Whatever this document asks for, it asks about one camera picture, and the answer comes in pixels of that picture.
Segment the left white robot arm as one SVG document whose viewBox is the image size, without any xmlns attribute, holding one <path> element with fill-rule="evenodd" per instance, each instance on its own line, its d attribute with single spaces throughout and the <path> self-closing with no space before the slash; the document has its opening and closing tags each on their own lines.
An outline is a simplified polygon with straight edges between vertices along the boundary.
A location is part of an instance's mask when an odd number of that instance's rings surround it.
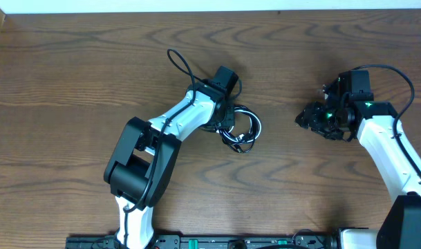
<svg viewBox="0 0 421 249">
<path fill-rule="evenodd" d="M 221 66 L 211 79 L 193 81 L 184 98 L 157 118 L 130 119 L 104 170 L 120 212 L 116 248 L 146 248 L 153 208 L 169 184 L 182 142 L 197 128 L 224 121 L 238 75 Z"/>
</svg>

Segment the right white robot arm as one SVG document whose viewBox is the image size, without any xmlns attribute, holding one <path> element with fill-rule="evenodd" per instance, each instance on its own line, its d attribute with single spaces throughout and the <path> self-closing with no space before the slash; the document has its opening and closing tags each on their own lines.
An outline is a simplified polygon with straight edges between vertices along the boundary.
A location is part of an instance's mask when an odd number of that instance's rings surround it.
<svg viewBox="0 0 421 249">
<path fill-rule="evenodd" d="M 392 206 L 378 230 L 340 228 L 324 248 L 421 248 L 421 158 L 402 128 L 401 111 L 377 102 L 368 66 L 340 73 L 323 87 L 324 101 L 312 102 L 295 118 L 328 140 L 353 139 L 369 153 Z"/>
</svg>

